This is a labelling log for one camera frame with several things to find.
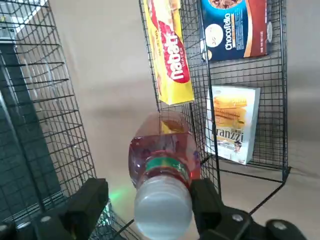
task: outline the cracker box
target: cracker box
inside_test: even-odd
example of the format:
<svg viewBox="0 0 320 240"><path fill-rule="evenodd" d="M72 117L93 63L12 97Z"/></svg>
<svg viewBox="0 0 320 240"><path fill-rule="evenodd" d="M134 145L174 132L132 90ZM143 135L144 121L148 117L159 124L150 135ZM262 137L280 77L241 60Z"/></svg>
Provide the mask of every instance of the cracker box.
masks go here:
<svg viewBox="0 0 320 240"><path fill-rule="evenodd" d="M219 157L246 165L253 156L260 88L213 86ZM215 154L212 112L207 95L206 152Z"/></svg>
<svg viewBox="0 0 320 240"><path fill-rule="evenodd" d="M201 0L201 3L203 60L204 44L211 62L268 54L273 31L271 5L267 5L267 0Z"/></svg>
<svg viewBox="0 0 320 240"><path fill-rule="evenodd" d="M158 95L168 105L194 100L180 8L180 0L144 0Z"/></svg>

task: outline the brand logo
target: brand logo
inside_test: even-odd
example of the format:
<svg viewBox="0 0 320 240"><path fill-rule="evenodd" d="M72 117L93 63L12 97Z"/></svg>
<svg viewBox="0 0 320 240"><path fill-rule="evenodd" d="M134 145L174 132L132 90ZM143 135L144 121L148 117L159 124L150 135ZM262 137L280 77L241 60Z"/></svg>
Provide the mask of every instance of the brand logo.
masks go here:
<svg viewBox="0 0 320 240"><path fill-rule="evenodd" d="M231 14L226 13L224 15L224 26L223 28L225 29L225 49L226 50L231 50L233 48L232 46L232 31L231 31Z"/></svg>
<svg viewBox="0 0 320 240"><path fill-rule="evenodd" d="M216 135L225 139L230 139L233 141L239 141L239 142L243 142L244 141L244 133L241 131L227 131L225 129L216 129Z"/></svg>
<svg viewBox="0 0 320 240"><path fill-rule="evenodd" d="M177 83L187 83L190 80L189 69L184 45L171 28L159 21L161 41L164 50L164 61L168 76Z"/></svg>
<svg viewBox="0 0 320 240"><path fill-rule="evenodd" d="M178 47L178 37L177 35L169 35L166 37L166 43L164 45L167 47L167 52L169 54L169 59L167 63L170 65L171 79L174 81L184 78L184 71L182 70L180 49Z"/></svg>

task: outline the white bottle cap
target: white bottle cap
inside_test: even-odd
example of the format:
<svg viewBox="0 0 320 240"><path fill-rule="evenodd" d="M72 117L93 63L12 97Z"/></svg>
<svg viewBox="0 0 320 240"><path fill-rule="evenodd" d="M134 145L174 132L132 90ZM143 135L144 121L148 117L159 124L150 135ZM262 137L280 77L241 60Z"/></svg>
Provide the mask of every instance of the white bottle cap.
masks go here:
<svg viewBox="0 0 320 240"><path fill-rule="evenodd" d="M134 221L151 240L175 240L188 229L192 202L187 187L170 176L155 176L138 189Z"/></svg>

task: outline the wire mesh rack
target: wire mesh rack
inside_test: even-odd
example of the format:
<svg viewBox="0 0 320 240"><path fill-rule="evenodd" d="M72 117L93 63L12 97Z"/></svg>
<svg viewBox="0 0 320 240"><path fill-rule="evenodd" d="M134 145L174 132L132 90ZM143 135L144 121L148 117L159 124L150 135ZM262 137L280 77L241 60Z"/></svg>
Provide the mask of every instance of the wire mesh rack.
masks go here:
<svg viewBox="0 0 320 240"><path fill-rule="evenodd" d="M187 53L189 71L194 91L194 102L179 106L168 106L159 101L158 87L152 61L152 51L148 36L144 1L139 0L142 26L146 42L146 49L151 69L151 76L158 111L179 111L187 119L195 137L202 164L202 177L214 181L221 194L220 172L239 174L247 177L281 183L274 192L255 207L254 213L262 204L271 198L285 184L290 168L288 166L288 136L287 136L287 40L286 40L286 3L284 0L267 0L271 6L271 22L273 27L272 47L270 54L263 57L251 57L237 60L226 60L209 63L202 60L201 44L205 35L201 0L182 0L180 20L182 24L182 38ZM213 106L213 85L232 85L260 88L259 114L254 143L254 152L249 165L240 166L236 171L222 169L222 163L231 163L219 157L217 136L214 136L214 152L206 153L206 126L208 126L208 109L211 109L211 119L215 126ZM207 106L209 92L211 106ZM253 173L247 174L244 169L248 166L279 170L280 179L261 177Z"/></svg>
<svg viewBox="0 0 320 240"><path fill-rule="evenodd" d="M96 177L48 1L0 1L0 70L0 222L22 228ZM92 239L113 239L111 219Z"/></svg>
<svg viewBox="0 0 320 240"><path fill-rule="evenodd" d="M213 85L260 88L259 114L251 166L282 171L284 182L289 174L287 136L287 35L286 3L268 0L271 6L272 45L267 56L210 64Z"/></svg>

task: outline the white box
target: white box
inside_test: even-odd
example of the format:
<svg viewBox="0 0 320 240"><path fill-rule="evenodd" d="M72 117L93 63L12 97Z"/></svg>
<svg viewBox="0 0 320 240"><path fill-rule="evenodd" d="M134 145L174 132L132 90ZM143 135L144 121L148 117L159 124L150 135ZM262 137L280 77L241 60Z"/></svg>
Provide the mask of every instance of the white box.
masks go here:
<svg viewBox="0 0 320 240"><path fill-rule="evenodd" d="M253 156L260 88L213 86L218 156L246 165ZM206 149L215 154L210 95L207 94Z"/></svg>

